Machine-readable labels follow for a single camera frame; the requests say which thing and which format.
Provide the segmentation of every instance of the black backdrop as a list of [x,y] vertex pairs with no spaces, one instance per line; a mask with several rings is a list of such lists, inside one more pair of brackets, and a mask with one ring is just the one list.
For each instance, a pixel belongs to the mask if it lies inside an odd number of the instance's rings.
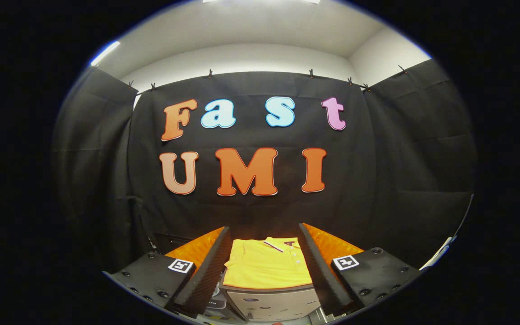
[[[362,91],[305,74],[241,72],[192,78],[144,92],[89,68],[68,95],[54,133],[52,159],[70,224],[104,270],[116,272],[156,243],[155,232],[196,238],[230,226],[234,238],[294,236],[306,222],[363,249],[383,247],[420,268],[460,225],[473,185],[470,119],[450,78],[425,61]],[[295,101],[295,120],[270,127],[266,100]],[[322,101],[342,103],[344,130],[332,129]],[[198,109],[177,139],[161,141],[169,105]],[[229,99],[236,123],[208,129],[204,105]],[[278,193],[219,196],[220,148],[248,164],[274,148]],[[302,150],[322,148],[325,189],[304,193]],[[159,155],[196,151],[196,188],[169,191]],[[183,183],[183,163],[176,161]]]

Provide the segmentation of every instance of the foam letter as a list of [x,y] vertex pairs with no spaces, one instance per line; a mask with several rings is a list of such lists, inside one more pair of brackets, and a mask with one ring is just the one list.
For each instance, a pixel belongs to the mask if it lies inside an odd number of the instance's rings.
[[163,109],[163,112],[166,113],[166,130],[162,135],[162,141],[180,138],[184,131],[180,130],[178,123],[185,127],[190,121],[190,111],[182,111],[182,109],[188,108],[193,111],[196,107],[198,107],[196,100],[190,99]]
[[336,102],[336,98],[328,98],[322,102],[322,107],[326,107],[326,117],[328,125],[335,130],[344,130],[346,122],[340,120],[339,111],[344,111],[344,107]]
[[254,178],[256,184],[252,189],[252,194],[274,195],[278,193],[278,189],[274,186],[274,159],[278,156],[275,149],[260,148],[256,150],[248,167],[244,165],[235,149],[219,149],[215,156],[220,159],[220,187],[216,191],[218,195],[232,196],[236,193],[236,189],[232,187],[232,179],[240,193],[246,194]]
[[186,165],[186,183],[180,184],[176,181],[176,173],[174,172],[174,161],[176,161],[175,153],[163,153],[159,155],[162,162],[163,183],[167,189],[176,194],[190,194],[196,188],[196,159],[197,152],[184,152],[180,155]]
[[202,126],[205,128],[215,128],[217,126],[229,128],[236,123],[236,119],[233,116],[234,103],[227,99],[217,99],[209,102],[204,109],[208,112],[204,114],[201,120]]
[[322,191],[324,189],[322,159],[326,157],[326,150],[321,148],[304,149],[302,156],[306,158],[306,182],[302,185],[302,191],[305,193]]
[[272,97],[266,101],[266,122],[271,127],[287,127],[294,122],[294,101],[289,97]]

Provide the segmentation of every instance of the ceiling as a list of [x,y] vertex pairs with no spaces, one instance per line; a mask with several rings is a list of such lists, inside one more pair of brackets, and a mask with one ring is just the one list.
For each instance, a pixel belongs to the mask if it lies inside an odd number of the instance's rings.
[[302,0],[190,0],[122,35],[120,45],[100,64],[120,79],[176,54],[238,43],[298,46],[349,58],[383,27],[380,20],[335,0],[317,5]]

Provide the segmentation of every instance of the orange foam pad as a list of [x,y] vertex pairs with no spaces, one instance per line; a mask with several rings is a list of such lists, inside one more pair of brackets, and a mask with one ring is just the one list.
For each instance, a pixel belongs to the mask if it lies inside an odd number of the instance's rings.
[[363,253],[363,249],[352,245],[351,243],[345,242],[342,239],[330,235],[326,231],[322,231],[316,227],[310,226],[309,224],[303,223],[308,230],[308,233],[316,243],[318,250],[320,251],[320,255],[332,271],[332,274],[336,276],[330,263],[332,263],[332,259],[336,259],[338,257],[343,257],[347,255],[354,255],[358,253]]
[[208,255],[208,252],[212,248],[212,245],[214,245],[216,238],[218,238],[222,230],[223,227],[210,231],[208,234],[202,235],[193,241],[185,243],[173,251],[170,251],[165,254],[165,256],[173,259],[194,262],[196,271],[198,271],[198,268],[202,265],[204,259],[206,259],[206,255]]

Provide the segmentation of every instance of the yellow polo shirt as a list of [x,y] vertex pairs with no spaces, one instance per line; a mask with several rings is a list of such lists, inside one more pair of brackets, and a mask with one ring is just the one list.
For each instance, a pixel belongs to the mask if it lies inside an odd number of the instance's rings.
[[291,288],[312,284],[297,238],[235,239],[223,284],[238,288]]

